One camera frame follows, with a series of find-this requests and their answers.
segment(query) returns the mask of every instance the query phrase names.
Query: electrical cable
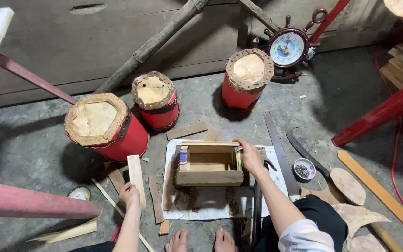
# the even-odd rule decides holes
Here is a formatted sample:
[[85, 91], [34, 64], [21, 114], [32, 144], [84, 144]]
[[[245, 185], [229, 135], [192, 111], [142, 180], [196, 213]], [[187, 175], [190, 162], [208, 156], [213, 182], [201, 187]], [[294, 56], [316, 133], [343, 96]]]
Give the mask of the electrical cable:
[[[374, 56], [374, 61], [376, 64], [376, 68], [380, 74], [380, 76], [382, 77], [383, 82], [385, 83], [386, 88], [388, 89], [389, 94], [392, 96], [393, 92], [391, 91], [391, 89], [388, 86], [388, 83], [386, 83], [386, 80], [382, 74], [382, 71], [380, 70], [379, 67], [379, 62], [378, 62], [378, 54], [376, 54]], [[395, 166], [396, 166], [396, 160], [397, 160], [397, 154], [398, 154], [398, 143], [399, 143], [399, 136], [400, 136], [400, 132], [402, 130], [402, 116], [399, 116], [399, 120], [398, 120], [398, 129], [397, 129], [397, 133], [396, 133], [396, 139], [395, 139], [395, 149], [394, 149], [394, 153], [393, 153], [393, 162], [391, 163], [391, 180], [393, 181], [393, 185], [395, 187], [396, 193], [400, 199], [400, 202], [403, 205], [403, 199], [402, 196], [400, 195], [400, 192], [396, 186], [396, 181], [395, 181]]]

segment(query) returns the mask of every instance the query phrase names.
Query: person's right hand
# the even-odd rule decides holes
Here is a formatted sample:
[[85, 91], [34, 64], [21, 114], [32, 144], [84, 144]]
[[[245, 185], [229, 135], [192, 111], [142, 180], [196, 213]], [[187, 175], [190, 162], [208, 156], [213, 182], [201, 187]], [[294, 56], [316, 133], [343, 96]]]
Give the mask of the person's right hand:
[[256, 177], [259, 171], [265, 170], [262, 166], [261, 156], [256, 146], [246, 142], [240, 137], [236, 137], [233, 142], [239, 142], [242, 145], [242, 165], [247, 169], [254, 177]]
[[139, 203], [139, 191], [135, 185], [127, 182], [119, 192], [119, 200], [122, 201], [127, 209], [130, 207], [140, 207]]

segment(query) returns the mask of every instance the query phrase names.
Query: saw blade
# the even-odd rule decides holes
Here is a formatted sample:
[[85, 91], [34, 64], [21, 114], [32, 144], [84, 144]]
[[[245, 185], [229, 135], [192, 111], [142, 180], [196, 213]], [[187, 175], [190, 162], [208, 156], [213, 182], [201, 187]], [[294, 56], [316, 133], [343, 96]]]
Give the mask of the saw blade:
[[271, 143], [273, 144], [276, 157], [278, 158], [279, 167], [286, 183], [287, 192], [289, 196], [299, 196], [301, 187], [295, 180], [292, 173], [292, 166], [288, 161], [287, 155], [284, 152], [281, 139], [279, 139], [278, 132], [274, 126], [273, 119], [270, 111], [263, 112], [265, 124], [267, 125], [268, 133], [270, 135]]

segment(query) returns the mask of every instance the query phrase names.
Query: person's left hand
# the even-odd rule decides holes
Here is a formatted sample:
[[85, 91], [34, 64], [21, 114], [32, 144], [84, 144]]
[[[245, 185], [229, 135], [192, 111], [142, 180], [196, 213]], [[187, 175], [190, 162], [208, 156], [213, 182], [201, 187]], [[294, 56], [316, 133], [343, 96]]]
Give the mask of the person's left hand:
[[122, 201], [127, 209], [139, 206], [139, 191], [135, 185], [127, 182], [119, 192], [119, 200]]

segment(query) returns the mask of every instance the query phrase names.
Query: white paper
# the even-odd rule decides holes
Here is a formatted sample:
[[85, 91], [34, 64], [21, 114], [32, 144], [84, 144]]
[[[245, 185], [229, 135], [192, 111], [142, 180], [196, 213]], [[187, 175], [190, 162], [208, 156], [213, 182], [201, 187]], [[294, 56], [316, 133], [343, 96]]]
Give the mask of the white paper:
[[[200, 141], [200, 140], [185, 140], [173, 139], [167, 144], [166, 149], [166, 163], [164, 172], [164, 181], [166, 181], [167, 169], [169, 162], [175, 154], [176, 146], [181, 145], [181, 142], [187, 141]], [[279, 168], [278, 159], [274, 152], [273, 146], [264, 146], [267, 158], [273, 163], [277, 171], [270, 168], [270, 177], [281, 191], [288, 197], [287, 188], [284, 182], [281, 169]], [[189, 188], [175, 189], [175, 195], [172, 199], [172, 207], [170, 211], [163, 211], [165, 220], [215, 220], [233, 217], [253, 217], [253, 202], [254, 202], [254, 188], [248, 186], [195, 186], [197, 191], [197, 200], [195, 201], [194, 208], [199, 208], [199, 212], [187, 210], [189, 202]], [[161, 198], [161, 206], [164, 203], [164, 193]], [[262, 197], [262, 216], [269, 215], [267, 204], [264, 197]]]

